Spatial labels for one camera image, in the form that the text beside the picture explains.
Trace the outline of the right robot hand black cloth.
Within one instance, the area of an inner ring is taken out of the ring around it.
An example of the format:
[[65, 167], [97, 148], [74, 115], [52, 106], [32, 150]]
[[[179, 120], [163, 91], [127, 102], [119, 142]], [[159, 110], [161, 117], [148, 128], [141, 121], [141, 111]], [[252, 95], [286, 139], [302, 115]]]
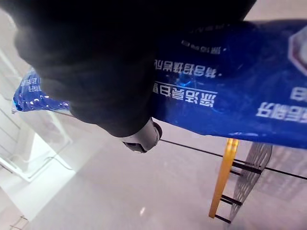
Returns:
[[252, 0], [3, 0], [19, 56], [43, 92], [77, 119], [145, 153], [161, 138], [151, 118], [157, 41], [206, 23], [241, 21]]

